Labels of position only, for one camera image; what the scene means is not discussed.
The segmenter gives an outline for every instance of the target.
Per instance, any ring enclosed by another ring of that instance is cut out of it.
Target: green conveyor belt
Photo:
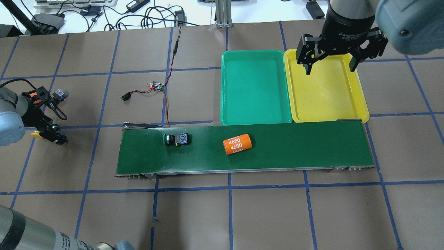
[[[166,146],[164,134],[189,133]],[[222,141],[247,133],[253,147],[226,155]],[[126,129],[116,176],[371,167],[361,121]]]

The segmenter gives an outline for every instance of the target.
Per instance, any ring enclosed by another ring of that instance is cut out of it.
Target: wire
[[[112,25],[110,22],[109,22],[109,19],[108,19],[108,17],[107,17],[107,14],[106,14],[106,11],[105,11],[105,8],[103,9],[103,12],[105,13],[105,18],[107,19],[107,24],[104,26],[104,28],[103,28],[103,30],[105,31],[105,30],[115,30],[115,29],[121,29],[121,25],[123,25],[125,28],[128,26],[128,27],[140,27],[140,28],[153,28],[154,27],[154,25],[155,24],[159,24],[159,23],[164,23],[164,26],[166,27],[166,23],[165,22],[167,22],[167,21],[169,21],[169,22],[176,22],[176,23],[181,23],[181,24],[189,24],[189,25],[194,25],[194,26],[198,26],[197,24],[193,24],[193,23],[188,23],[188,22],[182,22],[182,21],[180,21],[180,22],[178,22],[178,21],[176,21],[176,20],[170,20],[170,19],[167,19],[168,17],[170,17],[170,16],[174,16],[174,13],[171,11],[171,9],[172,8],[174,8],[174,7],[179,7],[179,8],[181,8],[182,10],[183,10],[183,7],[182,6],[180,6],[180,5],[173,5],[173,6],[170,6],[170,7],[168,7],[168,8],[166,8],[166,7],[163,7],[163,6],[154,6],[154,7],[148,7],[146,10],[145,10],[145,15],[138,15],[138,14],[130,14],[130,15],[126,15],[126,16],[123,16],[123,17],[120,17],[117,21],[116,21],[116,23],[114,24],[114,25]],[[160,14],[160,16],[161,16],[161,18],[157,18],[157,17],[151,17],[150,16],[150,13],[151,13],[151,11],[153,11],[153,10],[155,10],[156,12],[158,12],[159,14]],[[165,12],[165,11],[168,11],[170,14],[169,15],[167,15],[167,16],[163,16],[163,14],[162,14],[162,12]],[[130,16],[139,16],[139,17],[142,17],[142,19],[141,19],[141,21],[140,21],[140,25],[127,25],[127,24],[124,24],[123,22],[122,22],[122,20],[123,19],[125,19],[125,18],[127,18],[127,17],[130,17]]]
[[[68,2],[68,1],[71,1],[71,0],[65,0],[65,1],[60,5],[60,8],[59,8],[59,10],[57,11],[56,15],[59,14],[60,10],[62,10],[62,8],[63,8],[63,5],[64,5],[66,2]],[[80,8],[80,7],[75,6],[74,3],[72,3],[72,2],[69,2],[69,4],[71,4],[74,8],[82,9],[82,8]]]
[[[10,84],[10,83],[12,83],[12,82],[15,82],[15,81],[25,81],[25,82],[27,82],[27,83],[28,83],[33,89],[37,89],[36,87],[34,87],[34,85],[32,85],[32,83],[31,83],[30,81],[28,81],[28,80],[26,80],[26,79],[24,79],[24,78],[16,78],[16,79],[9,80],[9,81],[7,81],[7,82],[1,84],[1,85],[0,85],[0,89],[1,89],[2,87],[6,86],[6,85],[8,85],[8,84]]]
[[[130,10],[127,10],[127,11],[124,12],[124,13],[120,13],[120,12],[116,11],[115,9],[113,9],[113,8],[111,8],[111,7],[109,7],[109,6],[106,6],[106,5],[103,6],[103,9],[104,9],[103,11],[105,11],[105,7],[106,7],[106,8],[109,8],[109,9],[112,9],[115,13],[117,13],[117,14],[119,14],[119,15],[125,15],[125,14],[127,14],[127,13],[130,12]]]
[[[17,25],[17,29],[20,29],[20,28],[19,28],[19,24],[17,23],[17,20],[16,20],[16,18],[14,17],[14,15],[13,15],[12,13],[9,13],[9,14],[11,14],[12,19],[14,19],[14,22],[15,22],[16,25]]]
[[[89,26],[88,19],[86,19],[85,16],[83,16],[82,14],[80,14],[80,12],[78,12],[78,11],[70,10],[70,9],[69,9],[69,10],[65,10],[65,11],[63,11],[61,14],[66,13],[66,12],[75,12],[75,13],[81,15],[81,16],[83,17],[83,19],[85,19],[85,21],[86,21],[86,25],[87,25],[87,27],[88,27],[88,30],[86,30],[86,32],[89,32],[90,26]]]
[[[179,26],[179,34],[177,35],[177,40],[176,40],[176,44],[174,45],[174,49],[173,49],[173,57],[171,58],[171,65],[170,65],[170,72],[168,73],[168,77],[165,80],[165,85],[163,87],[164,91],[164,98],[165,98],[165,115],[166,115],[166,122],[168,123],[168,127],[170,127],[170,121],[168,120],[168,97],[167,97],[167,93],[165,93],[165,87],[167,86],[168,82],[170,81],[171,78],[171,74],[173,72],[173,63],[174,63],[174,58],[176,57],[176,53],[177,53],[177,49],[179,47],[179,39],[180,39],[180,35],[182,34],[182,27]]]
[[[23,0],[20,0],[20,2],[23,4],[23,7],[25,7],[25,9],[28,11],[28,13],[31,15],[31,18],[34,16],[29,9],[26,7],[26,5],[24,4]]]
[[[125,29],[127,29],[127,26],[126,26],[124,23],[119,23],[118,25],[119,25],[119,29],[122,29],[122,28],[120,27],[120,25],[123,25],[123,26],[125,27]]]
[[[68,117],[65,115],[65,113],[63,113],[63,111],[59,109],[59,107],[55,108],[53,111],[54,111],[54,114],[55,114],[58,118],[60,118],[61,120],[66,121],[66,120],[68,119]]]
[[[136,14],[126,15],[126,16],[121,17],[119,20],[117,20],[116,24],[118,24],[122,19],[127,18],[127,17],[130,17],[130,16],[141,16],[141,17],[146,17],[146,16],[143,16],[143,15],[136,15]],[[154,19],[154,20],[162,20],[162,21],[165,20],[165,21],[169,21],[169,22],[176,22],[176,20],[161,19],[161,18],[156,18],[156,17],[149,17],[149,18],[152,18],[152,19]],[[199,26],[198,24],[193,24],[193,23],[184,22],[184,21],[179,21],[178,23],[181,23],[181,24],[190,24],[190,25],[194,25],[194,26]]]
[[[165,116],[166,116],[166,123],[168,124],[168,128],[170,127],[170,120],[168,119],[168,97],[167,93],[165,91],[163,92],[163,97],[165,99]]]

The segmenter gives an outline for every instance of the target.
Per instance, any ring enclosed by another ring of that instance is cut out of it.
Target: orange battery
[[[226,154],[237,153],[251,149],[251,140],[248,134],[243,134],[223,141]]]

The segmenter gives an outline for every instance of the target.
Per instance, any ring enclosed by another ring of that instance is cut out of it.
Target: yellow tray
[[[296,49],[284,53],[291,115],[295,122],[369,120],[357,72],[350,72],[350,54],[328,56],[313,65],[310,75],[296,62]]]

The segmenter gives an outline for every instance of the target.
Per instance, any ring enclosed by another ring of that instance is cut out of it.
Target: blue tape
[[[113,190],[87,190],[87,194],[120,194],[120,193],[149,193],[154,192],[154,188],[144,189],[113,189]]]
[[[156,186],[154,190],[154,201],[153,201],[153,217],[156,218],[157,215],[157,197],[159,194],[159,176],[156,176]]]
[[[441,57],[423,57],[423,58],[408,58],[410,61],[419,61],[419,60],[442,60],[444,56]]]
[[[231,173],[228,173],[228,225],[230,231],[230,250],[233,250],[233,195],[231,189]]]
[[[357,183],[325,183],[310,184],[310,187],[355,187],[355,186],[377,186],[380,182],[357,182]]]
[[[399,113],[399,114],[373,114],[370,117],[393,117],[393,116],[427,116],[430,115],[428,112],[419,113]]]
[[[18,195],[30,195],[30,194],[82,194],[82,190],[66,190],[66,191],[21,191],[17,192]]]
[[[418,185],[418,184],[444,184],[444,180],[428,181],[388,181],[385,185]],[[348,186],[376,186],[380,182],[358,182],[358,183],[319,183],[310,184],[310,187],[348,187]],[[211,187],[190,187],[190,188],[159,188],[158,192],[187,192],[187,191],[208,191],[208,190],[229,190],[229,189],[283,189],[283,188],[305,188],[305,184],[289,185],[239,185],[239,186],[211,186]],[[117,190],[87,190],[87,194],[118,194],[118,193],[149,193],[156,189],[117,189]],[[30,195],[30,194],[82,194],[82,190],[60,190],[60,191],[19,191],[0,192],[0,195]]]
[[[168,44],[168,58],[167,58],[167,61],[166,61],[165,81],[167,80],[168,73],[170,71],[170,57],[171,57],[171,46],[172,46],[172,43],[173,43],[173,27],[171,27],[171,29],[170,29],[170,42]],[[167,94],[168,85],[163,88],[163,91],[165,92],[165,94]],[[162,126],[165,125],[165,107],[166,107],[166,104],[167,104],[166,100],[164,99],[163,103],[162,103],[162,123],[161,123]]]
[[[221,67],[208,67],[208,68],[192,68],[192,69],[173,69],[174,71],[194,71],[194,70],[214,70],[221,69]]]
[[[225,28],[225,51],[228,51],[228,28]]]
[[[66,45],[68,44],[69,34],[66,35],[65,44],[63,45],[62,53],[59,57],[59,62],[57,63],[57,67],[55,68],[54,75],[52,77],[51,86],[49,86],[48,91],[51,92],[52,87],[54,86],[54,81],[56,80],[57,72],[59,71],[60,64],[62,63],[63,54],[65,53]]]
[[[365,60],[364,63],[368,62],[404,62],[406,61],[404,58],[402,59],[373,59],[373,60]]]
[[[119,74],[137,74],[137,73],[155,73],[155,72],[165,72],[164,69],[153,69],[153,70],[135,70],[135,71],[119,71],[119,72],[113,72],[112,75],[119,75]]]
[[[385,185],[418,185],[418,184],[443,184],[444,180],[430,181],[385,181]]]
[[[19,43],[19,40],[20,40],[20,36],[17,37],[16,43],[14,43],[14,47],[12,47],[11,54],[9,55],[8,61],[6,61],[6,65],[4,66],[3,72],[2,72],[2,74],[1,74],[1,76],[0,76],[0,81],[1,81],[2,79],[4,79],[4,78],[3,78],[3,77],[4,77],[4,74],[6,73],[6,69],[8,68],[9,63],[11,62],[12,56],[14,55],[14,51],[15,51],[16,48],[17,48],[17,44]]]
[[[159,192],[187,192],[187,191],[208,191],[208,190],[227,190],[227,186],[214,187],[192,187],[192,188],[159,188]]]
[[[393,233],[395,234],[396,244],[400,250],[403,250],[401,241],[399,239],[398,230],[396,229],[395,219],[393,218],[392,207],[390,205],[389,196],[387,195],[387,190],[385,189],[384,179],[381,174],[381,169],[379,167],[378,156],[376,155],[375,145],[373,143],[372,135],[370,133],[370,128],[368,123],[365,123],[365,130],[367,131],[367,136],[369,138],[370,148],[373,153],[373,158],[375,160],[376,169],[378,170],[379,180],[381,182],[382,193],[384,194],[385,203],[387,205],[388,216],[390,217],[390,222],[392,224]]]
[[[26,156],[25,164],[23,166],[22,173],[20,174],[19,183],[17,184],[17,188],[16,188],[16,191],[14,193],[14,197],[12,198],[11,209],[14,208],[14,204],[16,203],[17,195],[18,195],[18,192],[20,190],[20,186],[22,185],[23,176],[25,176],[26,167],[28,166],[29,157],[31,156],[32,148],[34,147],[34,142],[35,141],[36,141],[36,139],[33,138],[32,141],[31,141],[31,146],[29,146],[28,155]]]
[[[314,250],[317,250],[317,240],[316,240],[316,232],[314,230],[313,211],[311,209],[311,198],[310,198],[310,186],[311,185],[308,183],[307,170],[303,170],[303,171],[304,171],[305,194],[307,196],[308,216],[310,219],[311,237],[313,239],[313,248],[314,248]]]
[[[5,77],[5,78],[3,78],[3,80],[11,80],[11,79],[16,79],[16,78],[35,79],[35,78],[52,78],[52,77],[54,77],[54,75],[50,75],[50,76],[32,76],[32,77]]]
[[[103,110],[105,109],[108,87],[109,87],[110,80],[111,80],[111,73],[112,73],[112,69],[114,67],[114,60],[115,60],[115,55],[117,53],[117,46],[119,45],[119,38],[120,38],[120,30],[117,32],[117,38],[116,38],[114,52],[113,52],[113,56],[112,56],[112,60],[111,60],[110,71],[108,73],[107,85],[105,87],[105,93],[103,94],[102,109],[100,111],[100,117],[99,117],[99,127],[97,128],[97,133],[95,135],[95,140],[94,140],[94,146],[92,148],[91,160],[89,163],[88,174],[86,176],[85,187],[83,189],[82,202],[80,203],[79,216],[77,218],[77,224],[75,226],[74,238],[77,238],[77,236],[79,235],[79,228],[80,228],[80,222],[82,220],[83,207],[85,205],[85,199],[86,199],[86,194],[87,194],[87,190],[88,190],[89,179],[91,177],[91,167],[92,167],[92,163],[94,162],[95,150],[97,148],[97,141],[99,140],[100,125],[102,124]]]
[[[416,84],[418,85],[419,91],[421,92],[421,95],[424,98],[424,101],[425,101],[425,104],[427,105],[428,111],[430,112],[430,115],[432,116],[433,123],[435,123],[436,130],[438,130],[438,134],[441,138],[441,142],[444,145],[444,136],[441,132],[441,128],[438,124],[438,121],[436,120],[435,114],[432,111],[432,107],[430,106],[430,104],[427,100],[427,97],[425,96],[424,90],[421,87],[421,83],[419,83],[418,76],[416,76],[415,70],[413,69],[413,66],[412,66],[412,63],[410,62],[409,57],[405,56],[405,58],[407,59],[408,66],[410,67],[410,70],[412,71],[413,77],[415,78],[415,81],[416,81]]]
[[[304,184],[287,184],[287,185],[241,185],[232,186],[231,189],[273,189],[273,188],[304,188]]]
[[[154,248],[154,227],[151,227],[150,250]]]
[[[287,51],[287,44],[285,43],[284,28],[282,27],[281,21],[279,21],[279,27],[281,28],[281,36],[282,36],[282,42],[284,43],[284,51]]]

